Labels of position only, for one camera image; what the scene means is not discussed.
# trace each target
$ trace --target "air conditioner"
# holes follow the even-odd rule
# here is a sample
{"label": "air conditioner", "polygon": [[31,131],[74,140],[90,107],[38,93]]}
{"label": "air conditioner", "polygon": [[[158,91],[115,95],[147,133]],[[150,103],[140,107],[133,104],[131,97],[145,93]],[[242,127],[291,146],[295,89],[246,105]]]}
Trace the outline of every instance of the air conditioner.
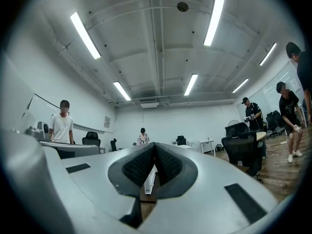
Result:
{"label": "air conditioner", "polygon": [[157,98],[140,99],[139,102],[142,108],[153,108],[159,105]]}

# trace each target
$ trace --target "white t-shirt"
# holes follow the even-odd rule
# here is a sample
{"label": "white t-shirt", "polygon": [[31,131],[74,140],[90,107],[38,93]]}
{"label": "white t-shirt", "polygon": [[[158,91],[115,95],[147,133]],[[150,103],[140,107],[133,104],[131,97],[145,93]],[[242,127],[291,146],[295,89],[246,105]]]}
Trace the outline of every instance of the white t-shirt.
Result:
{"label": "white t-shirt", "polygon": [[73,118],[70,116],[53,115],[50,126],[53,129],[52,141],[70,144],[69,131],[73,129],[73,124]]}
{"label": "white t-shirt", "polygon": [[144,133],[144,136],[140,134],[140,136],[137,138],[138,145],[148,143],[149,141],[150,141],[150,138],[148,137],[146,133]]}

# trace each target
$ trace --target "person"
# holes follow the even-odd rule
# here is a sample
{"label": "person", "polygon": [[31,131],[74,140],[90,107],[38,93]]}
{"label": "person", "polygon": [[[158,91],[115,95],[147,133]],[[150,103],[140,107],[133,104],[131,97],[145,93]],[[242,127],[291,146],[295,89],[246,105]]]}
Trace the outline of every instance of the person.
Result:
{"label": "person", "polygon": [[[294,109],[297,109],[297,112],[299,113],[302,122],[303,117],[301,114],[301,110],[298,107],[299,99],[294,94],[293,91],[291,91],[285,83],[280,81],[276,85],[276,91],[280,93],[281,99],[279,100],[279,110],[281,112],[281,116],[284,119],[284,128],[286,130],[287,136],[288,136],[288,148],[289,148],[289,155],[288,155],[288,162],[292,163],[293,156],[301,157],[302,153],[298,151],[298,147],[302,138],[302,128],[300,125],[300,121],[296,117],[294,113]],[[297,141],[295,148],[293,150],[293,135],[294,133],[298,132]]]}
{"label": "person", "polygon": [[[247,97],[243,98],[242,104],[246,106],[245,114],[246,117],[251,117],[249,120],[249,129],[254,132],[263,131],[263,120],[262,120],[262,112],[257,103],[250,102]],[[265,159],[266,153],[266,145],[264,143],[263,148],[261,148],[262,159]]]}
{"label": "person", "polygon": [[141,134],[140,136],[138,137],[137,139],[137,144],[140,145],[140,144],[145,144],[145,143],[148,143],[150,141],[150,138],[148,137],[148,135],[145,133],[145,128],[142,127],[141,128]]}
{"label": "person", "polygon": [[312,58],[311,51],[301,51],[293,42],[286,45],[286,52],[290,59],[298,63],[297,75],[301,82],[304,98],[308,110],[308,122],[312,124],[311,119],[311,93],[312,93]]}
{"label": "person", "polygon": [[62,100],[60,102],[60,113],[52,116],[50,127],[50,139],[52,142],[73,144],[73,118],[67,115],[69,102]]}

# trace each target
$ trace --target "white sneakers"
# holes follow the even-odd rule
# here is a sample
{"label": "white sneakers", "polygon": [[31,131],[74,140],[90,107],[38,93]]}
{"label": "white sneakers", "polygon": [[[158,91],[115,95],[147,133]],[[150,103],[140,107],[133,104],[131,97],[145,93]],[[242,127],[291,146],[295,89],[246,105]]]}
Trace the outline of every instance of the white sneakers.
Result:
{"label": "white sneakers", "polygon": [[288,155],[288,163],[292,163],[293,162],[293,155],[297,156],[297,157],[301,157],[302,153],[299,152],[299,151],[296,151],[296,152],[293,151],[292,154]]}
{"label": "white sneakers", "polygon": [[302,156],[302,153],[299,152],[299,151],[296,151],[296,152],[292,152],[293,155],[297,156],[297,157],[301,157]]}
{"label": "white sneakers", "polygon": [[288,155],[288,163],[292,163],[293,162],[293,155],[289,154]]}

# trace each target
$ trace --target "electric fan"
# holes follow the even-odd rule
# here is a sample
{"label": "electric fan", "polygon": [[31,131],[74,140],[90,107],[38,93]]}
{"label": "electric fan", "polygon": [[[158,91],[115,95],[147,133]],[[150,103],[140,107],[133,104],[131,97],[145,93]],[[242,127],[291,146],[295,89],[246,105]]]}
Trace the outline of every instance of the electric fan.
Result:
{"label": "electric fan", "polygon": [[236,119],[231,120],[231,121],[229,122],[229,124],[228,124],[228,127],[229,127],[229,126],[233,126],[233,125],[238,124],[238,123],[239,123],[239,121],[236,120]]}

